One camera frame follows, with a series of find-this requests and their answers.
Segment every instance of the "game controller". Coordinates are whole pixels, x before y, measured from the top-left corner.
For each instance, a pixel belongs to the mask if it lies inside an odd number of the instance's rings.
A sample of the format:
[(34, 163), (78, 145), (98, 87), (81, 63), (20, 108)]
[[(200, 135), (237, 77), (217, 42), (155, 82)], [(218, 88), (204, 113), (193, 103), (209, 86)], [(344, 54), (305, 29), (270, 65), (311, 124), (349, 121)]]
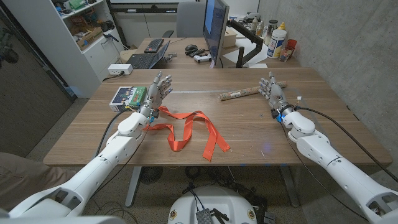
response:
[(193, 59), (195, 59), (195, 61), (197, 61), (198, 63), (200, 63), (200, 62), (211, 62), (211, 55), (210, 54), (208, 54), (206, 56), (196, 55), (196, 56), (193, 56)]

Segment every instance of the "metal leg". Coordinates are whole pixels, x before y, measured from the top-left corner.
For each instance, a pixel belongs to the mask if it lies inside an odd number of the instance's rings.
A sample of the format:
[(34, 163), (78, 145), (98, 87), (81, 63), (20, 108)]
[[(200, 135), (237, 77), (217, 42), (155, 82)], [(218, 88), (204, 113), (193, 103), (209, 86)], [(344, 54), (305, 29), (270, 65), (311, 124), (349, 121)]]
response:
[(294, 188), (292, 173), (289, 166), (280, 166), (280, 173), (285, 182), (287, 194), (289, 195), (290, 204), (297, 208), (300, 206), (299, 198), (297, 197), (296, 189)]
[(141, 168), (142, 167), (134, 167), (132, 170), (129, 191), (127, 192), (126, 203), (125, 203), (127, 208), (132, 206), (134, 197), (136, 196), (136, 192), (138, 189), (139, 176), (141, 174)]

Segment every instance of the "white shelving unit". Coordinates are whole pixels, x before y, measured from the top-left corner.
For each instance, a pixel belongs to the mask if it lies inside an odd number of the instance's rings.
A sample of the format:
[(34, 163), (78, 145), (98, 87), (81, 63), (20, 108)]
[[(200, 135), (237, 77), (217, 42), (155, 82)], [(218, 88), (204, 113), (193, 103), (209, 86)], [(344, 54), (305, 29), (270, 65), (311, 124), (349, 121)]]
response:
[[(102, 21), (113, 21), (105, 0), (97, 0), (67, 16), (60, 16), (51, 0), (2, 1), (77, 97), (90, 98), (108, 76), (109, 65), (118, 62), (119, 52), (123, 50), (120, 43), (102, 36), (81, 51), (69, 31), (72, 23), (68, 17), (84, 14), (91, 8)], [(105, 34), (120, 40), (116, 28)]]
[(104, 1), (104, 0), (97, 0), (97, 1), (94, 2), (93, 4), (87, 4), (87, 5), (85, 5), (84, 7), (81, 7), (81, 8), (79, 8), (79, 9), (77, 9), (77, 10), (72, 10), (71, 13), (69, 13), (69, 14), (67, 14), (67, 15), (65, 15), (65, 14), (62, 15), (61, 18), (62, 18), (62, 19), (66, 19), (66, 18), (68, 18), (68, 17), (70, 17), (70, 16), (77, 15), (77, 14), (79, 14), (80, 12), (83, 12), (84, 10), (90, 9), (91, 7), (95, 6), (95, 5), (98, 4), (98, 3), (101, 3), (101, 2), (103, 2), (103, 1)]

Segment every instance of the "orange ribbon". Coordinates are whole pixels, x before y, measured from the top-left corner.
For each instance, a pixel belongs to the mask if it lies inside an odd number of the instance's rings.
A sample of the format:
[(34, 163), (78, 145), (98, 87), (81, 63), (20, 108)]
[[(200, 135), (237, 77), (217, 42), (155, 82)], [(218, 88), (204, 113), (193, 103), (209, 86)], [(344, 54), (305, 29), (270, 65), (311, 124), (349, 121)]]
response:
[(164, 128), (169, 128), (171, 133), (167, 137), (167, 140), (169, 142), (170, 148), (173, 151), (180, 151), (186, 143), (188, 143), (189, 139), (192, 136), (192, 123), (193, 123), (193, 118), (195, 116), (201, 117), (205, 119), (207, 129), (209, 130), (209, 138), (206, 143), (205, 151), (203, 153), (203, 157), (209, 161), (211, 161), (211, 157), (213, 156), (214, 148), (217, 145), (224, 151), (228, 151), (231, 147), (226, 143), (226, 141), (223, 139), (221, 134), (217, 131), (217, 129), (214, 127), (213, 123), (210, 121), (210, 119), (202, 112), (202, 111), (195, 111), (192, 113), (180, 113), (180, 114), (172, 114), (170, 111), (167, 109), (165, 106), (160, 106), (159, 107), (160, 111), (163, 111), (167, 115), (176, 118), (176, 119), (187, 119), (185, 121), (185, 126), (184, 126), (184, 135), (183, 135), (183, 140), (182, 141), (176, 141), (175, 136), (174, 136), (174, 127), (172, 124), (156, 124), (155, 126), (149, 126), (149, 130), (160, 130)]

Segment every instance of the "gray pants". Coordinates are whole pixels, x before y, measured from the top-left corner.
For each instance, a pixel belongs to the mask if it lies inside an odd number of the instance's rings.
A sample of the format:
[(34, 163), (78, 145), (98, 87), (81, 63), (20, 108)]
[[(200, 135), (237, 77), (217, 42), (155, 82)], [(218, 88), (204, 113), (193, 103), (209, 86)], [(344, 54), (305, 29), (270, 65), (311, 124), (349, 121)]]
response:
[(10, 211), (32, 194), (63, 184), (75, 174), (0, 152), (0, 208)]

